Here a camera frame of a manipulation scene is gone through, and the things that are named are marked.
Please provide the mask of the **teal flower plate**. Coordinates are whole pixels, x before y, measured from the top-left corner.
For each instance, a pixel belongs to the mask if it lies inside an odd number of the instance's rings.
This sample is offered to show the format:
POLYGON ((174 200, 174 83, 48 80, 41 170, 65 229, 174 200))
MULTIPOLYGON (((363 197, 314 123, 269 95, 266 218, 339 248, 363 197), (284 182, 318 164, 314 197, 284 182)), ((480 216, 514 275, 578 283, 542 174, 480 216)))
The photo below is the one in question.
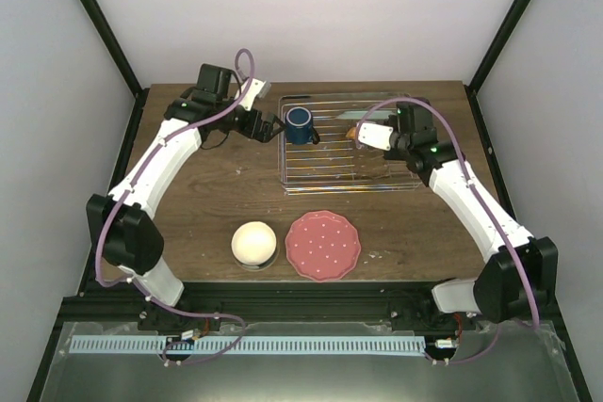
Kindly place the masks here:
MULTIPOLYGON (((349 110, 339 114, 336 118, 342 121, 359 121, 367 114, 366 110, 349 110)), ((368 115, 368 119, 376 119, 379 117, 379 112, 374 111, 368 115)))

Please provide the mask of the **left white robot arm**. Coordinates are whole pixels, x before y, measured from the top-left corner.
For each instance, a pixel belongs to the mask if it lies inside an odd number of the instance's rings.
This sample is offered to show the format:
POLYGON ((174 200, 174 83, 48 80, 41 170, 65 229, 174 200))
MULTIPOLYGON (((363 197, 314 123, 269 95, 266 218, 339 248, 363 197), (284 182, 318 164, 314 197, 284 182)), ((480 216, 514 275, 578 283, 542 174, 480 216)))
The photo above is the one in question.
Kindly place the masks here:
POLYGON ((116 266, 123 282, 135 283, 146 297, 162 303, 158 315, 171 330, 184 329, 193 309, 181 299, 184 285, 162 256, 164 239, 154 223, 158 205, 211 132, 236 132, 267 143, 283 131, 278 117, 253 106, 269 88, 267 81, 204 64, 196 85, 169 104, 137 164, 106 195, 94 194, 87 203, 96 280, 111 286, 102 276, 102 263, 116 266))

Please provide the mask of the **blue enamel mug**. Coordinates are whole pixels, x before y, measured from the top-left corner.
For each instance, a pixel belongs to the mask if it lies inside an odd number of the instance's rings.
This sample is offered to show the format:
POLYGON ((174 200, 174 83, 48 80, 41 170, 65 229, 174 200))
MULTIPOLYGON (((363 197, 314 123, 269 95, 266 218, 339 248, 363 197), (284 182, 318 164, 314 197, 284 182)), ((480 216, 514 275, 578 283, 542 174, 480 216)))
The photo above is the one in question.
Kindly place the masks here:
POLYGON ((288 143, 296 146, 319 144, 320 137, 310 110, 303 106, 295 106, 286 112, 285 138, 288 143))

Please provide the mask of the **pink dotted scalloped plate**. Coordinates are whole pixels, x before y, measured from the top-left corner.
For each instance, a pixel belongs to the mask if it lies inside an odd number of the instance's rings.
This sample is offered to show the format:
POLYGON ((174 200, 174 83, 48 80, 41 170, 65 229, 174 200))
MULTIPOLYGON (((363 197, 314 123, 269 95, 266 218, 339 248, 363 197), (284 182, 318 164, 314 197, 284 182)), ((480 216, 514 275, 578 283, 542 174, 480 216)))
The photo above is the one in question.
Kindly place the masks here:
POLYGON ((356 268, 362 246, 357 229, 331 211, 308 212, 285 237, 285 255, 295 271, 311 281, 339 281, 356 268))

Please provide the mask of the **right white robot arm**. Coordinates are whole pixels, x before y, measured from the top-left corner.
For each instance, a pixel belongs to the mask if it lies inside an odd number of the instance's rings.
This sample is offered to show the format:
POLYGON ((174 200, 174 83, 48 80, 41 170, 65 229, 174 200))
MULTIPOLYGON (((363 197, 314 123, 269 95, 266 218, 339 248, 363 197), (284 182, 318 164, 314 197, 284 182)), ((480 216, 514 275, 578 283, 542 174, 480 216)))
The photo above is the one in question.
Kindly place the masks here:
POLYGON ((382 123, 363 123, 358 141, 383 150, 387 160, 405 162, 460 220, 484 261, 476 278, 436 284, 418 306, 419 320, 438 330, 456 312, 493 323, 527 316, 538 329, 542 309, 554 298, 556 245, 509 215, 480 182, 455 135, 439 140, 434 124, 450 126, 427 100, 398 97, 389 103, 395 113, 382 123))

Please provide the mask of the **orange scalloped plate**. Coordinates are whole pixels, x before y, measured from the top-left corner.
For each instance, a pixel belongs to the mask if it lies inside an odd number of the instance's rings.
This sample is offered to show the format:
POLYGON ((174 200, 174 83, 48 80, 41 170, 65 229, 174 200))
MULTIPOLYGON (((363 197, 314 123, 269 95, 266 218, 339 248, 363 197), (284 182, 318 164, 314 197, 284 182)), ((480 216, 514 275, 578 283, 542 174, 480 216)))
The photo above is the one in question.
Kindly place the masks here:
POLYGON ((355 140, 357 137, 357 127, 353 126, 351 127, 351 129, 348 130, 348 132, 346 133, 346 139, 349 140, 355 140))

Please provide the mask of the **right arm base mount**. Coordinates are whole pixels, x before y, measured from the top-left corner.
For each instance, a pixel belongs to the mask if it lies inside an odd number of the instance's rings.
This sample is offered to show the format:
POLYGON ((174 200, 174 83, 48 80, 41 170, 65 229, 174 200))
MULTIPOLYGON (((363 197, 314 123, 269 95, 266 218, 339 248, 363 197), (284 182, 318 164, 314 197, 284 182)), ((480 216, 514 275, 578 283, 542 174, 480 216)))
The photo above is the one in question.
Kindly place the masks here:
POLYGON ((397 330, 456 330, 465 321, 455 314, 440 313, 426 298, 400 298, 389 302, 389 316, 397 330))

